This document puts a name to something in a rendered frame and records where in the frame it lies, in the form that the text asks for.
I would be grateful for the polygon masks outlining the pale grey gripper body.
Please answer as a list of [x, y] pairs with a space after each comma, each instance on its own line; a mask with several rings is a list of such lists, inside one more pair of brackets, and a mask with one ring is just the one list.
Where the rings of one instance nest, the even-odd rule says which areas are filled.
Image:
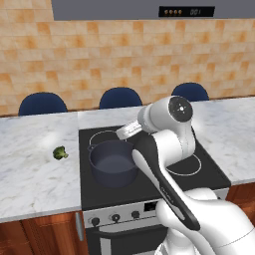
[[142, 131], [141, 125], [138, 123], [138, 121], [133, 121], [133, 122], [119, 128], [116, 131], [116, 134], [119, 139], [124, 140], [124, 139], [128, 139], [128, 138], [134, 136], [135, 134], [137, 134], [140, 131]]

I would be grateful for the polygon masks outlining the dark blue cooking pot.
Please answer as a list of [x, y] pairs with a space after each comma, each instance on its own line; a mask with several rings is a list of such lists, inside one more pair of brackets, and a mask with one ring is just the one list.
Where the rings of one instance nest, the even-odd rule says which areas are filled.
[[90, 144], [88, 151], [92, 175], [100, 185], [121, 188], [132, 184], [136, 179], [138, 169], [131, 156], [131, 143], [108, 140]]

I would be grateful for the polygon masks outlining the black stove with oven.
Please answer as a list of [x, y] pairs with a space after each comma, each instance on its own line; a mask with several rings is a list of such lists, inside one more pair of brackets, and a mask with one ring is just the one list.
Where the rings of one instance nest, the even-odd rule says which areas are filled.
[[[132, 184], [121, 188], [104, 187], [92, 175], [89, 145], [116, 140], [116, 130], [115, 127], [94, 127], [79, 131], [81, 204], [85, 231], [99, 228], [114, 233], [161, 225], [155, 216], [160, 194], [142, 172], [137, 174]], [[171, 166], [169, 173], [182, 190], [208, 187], [218, 199], [224, 199], [231, 186], [228, 177], [201, 144], [196, 146], [193, 156]], [[136, 210], [139, 211], [139, 218], [133, 219], [131, 213]], [[119, 222], [112, 221], [113, 214], [120, 215]], [[92, 224], [94, 217], [100, 218], [97, 226]]]

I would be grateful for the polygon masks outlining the green broccoli floret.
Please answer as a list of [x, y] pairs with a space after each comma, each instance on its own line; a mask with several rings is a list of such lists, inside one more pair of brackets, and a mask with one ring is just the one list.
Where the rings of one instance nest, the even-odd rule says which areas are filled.
[[62, 158], [67, 158], [68, 156], [69, 155], [66, 153], [65, 147], [63, 145], [56, 147], [53, 151], [54, 159], [60, 160]]

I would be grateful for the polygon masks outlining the dark blue chair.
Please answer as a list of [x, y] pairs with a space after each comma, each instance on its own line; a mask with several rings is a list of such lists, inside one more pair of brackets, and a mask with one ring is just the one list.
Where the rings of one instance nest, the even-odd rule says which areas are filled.
[[100, 109], [139, 107], [142, 101], [138, 93], [131, 88], [111, 88], [104, 92], [100, 100]]
[[66, 113], [64, 101], [54, 93], [35, 93], [27, 96], [21, 103], [18, 116]]
[[173, 96], [181, 96], [190, 102], [208, 101], [206, 90], [197, 83], [183, 83], [176, 86], [172, 92]]

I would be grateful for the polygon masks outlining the black oven door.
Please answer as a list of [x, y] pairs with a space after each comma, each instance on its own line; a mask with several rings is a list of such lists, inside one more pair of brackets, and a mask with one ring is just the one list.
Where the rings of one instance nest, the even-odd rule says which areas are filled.
[[154, 253], [164, 240], [167, 228], [162, 225], [111, 233], [99, 228], [86, 230], [89, 255], [143, 255]]

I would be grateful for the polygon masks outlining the grey range hood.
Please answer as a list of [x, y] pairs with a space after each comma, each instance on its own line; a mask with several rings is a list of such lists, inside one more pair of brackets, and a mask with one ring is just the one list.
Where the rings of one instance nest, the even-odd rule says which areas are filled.
[[55, 21], [249, 19], [255, 0], [52, 0]]

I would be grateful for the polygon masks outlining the reddish wooden cupboard door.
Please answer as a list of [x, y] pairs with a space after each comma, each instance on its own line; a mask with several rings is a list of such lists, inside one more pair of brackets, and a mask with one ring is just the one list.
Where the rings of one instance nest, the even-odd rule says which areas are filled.
[[255, 226], [255, 182], [231, 186], [226, 200], [238, 205]]
[[34, 255], [89, 255], [87, 239], [80, 240], [76, 213], [22, 220]]
[[26, 242], [18, 221], [0, 223], [0, 255], [21, 255], [21, 246]]

